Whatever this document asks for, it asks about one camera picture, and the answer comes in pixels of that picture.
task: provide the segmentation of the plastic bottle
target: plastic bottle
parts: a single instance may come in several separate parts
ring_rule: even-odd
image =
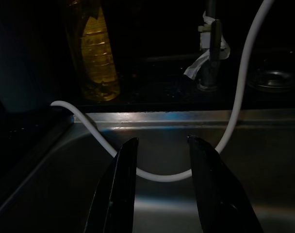
[[[81,37],[81,53],[87,80],[83,94],[91,100],[111,100],[120,88],[102,8],[98,18],[89,16]]]

